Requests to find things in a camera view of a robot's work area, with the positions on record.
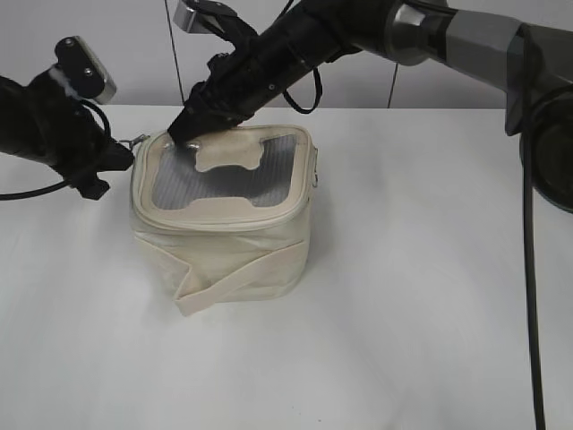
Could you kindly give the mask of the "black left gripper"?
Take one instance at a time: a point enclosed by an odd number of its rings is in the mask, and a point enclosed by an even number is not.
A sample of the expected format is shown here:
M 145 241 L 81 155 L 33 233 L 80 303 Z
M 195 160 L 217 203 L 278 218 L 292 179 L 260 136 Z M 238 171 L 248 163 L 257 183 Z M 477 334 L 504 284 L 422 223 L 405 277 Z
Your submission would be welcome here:
M 100 199 L 108 182 L 100 172 L 125 171 L 133 154 L 111 136 L 111 126 L 100 108 L 65 93 L 49 75 L 35 77 L 26 87 L 37 109 L 38 125 L 54 157 L 48 165 L 82 198 Z

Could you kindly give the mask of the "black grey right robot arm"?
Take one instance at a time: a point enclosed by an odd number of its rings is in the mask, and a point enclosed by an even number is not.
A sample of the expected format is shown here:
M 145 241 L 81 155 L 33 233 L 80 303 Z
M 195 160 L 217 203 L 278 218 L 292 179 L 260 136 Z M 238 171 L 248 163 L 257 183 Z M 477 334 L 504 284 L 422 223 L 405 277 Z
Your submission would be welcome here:
M 369 52 L 399 65 L 433 60 L 501 90 L 505 130 L 523 134 L 532 182 L 572 208 L 572 35 L 443 1 L 289 2 L 263 32 L 218 1 L 182 1 L 175 24 L 233 45 L 213 56 L 169 126 L 177 143 L 233 128 L 321 65 Z

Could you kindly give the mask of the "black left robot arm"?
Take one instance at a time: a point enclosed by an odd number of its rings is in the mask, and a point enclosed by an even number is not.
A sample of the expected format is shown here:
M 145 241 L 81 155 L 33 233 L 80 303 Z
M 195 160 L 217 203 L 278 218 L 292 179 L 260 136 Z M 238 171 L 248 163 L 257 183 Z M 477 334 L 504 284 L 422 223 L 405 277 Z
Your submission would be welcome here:
M 21 85 L 1 78 L 1 152 L 54 170 L 61 181 L 39 189 L 3 193 L 3 202 L 40 197 L 70 187 L 99 200 L 110 188 L 100 172 L 125 171 L 133 153 L 112 136 L 102 108 L 66 91 L 49 72 Z

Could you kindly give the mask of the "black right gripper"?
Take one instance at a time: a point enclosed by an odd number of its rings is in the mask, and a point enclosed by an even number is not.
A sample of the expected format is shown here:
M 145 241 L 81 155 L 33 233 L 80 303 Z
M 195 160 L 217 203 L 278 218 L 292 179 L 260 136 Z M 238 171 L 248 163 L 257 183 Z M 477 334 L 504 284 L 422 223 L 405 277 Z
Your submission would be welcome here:
M 185 108 L 167 128 L 174 143 L 239 125 L 280 94 L 303 115 L 311 114 L 321 102 L 319 66 L 331 54 L 331 35 L 316 19 L 307 13 L 288 14 L 259 34 L 237 17 L 225 21 L 224 29 L 217 36 L 231 42 L 235 50 L 208 62 L 210 76 L 192 87 Z M 309 73 L 314 79 L 314 100 L 303 107 L 288 89 Z

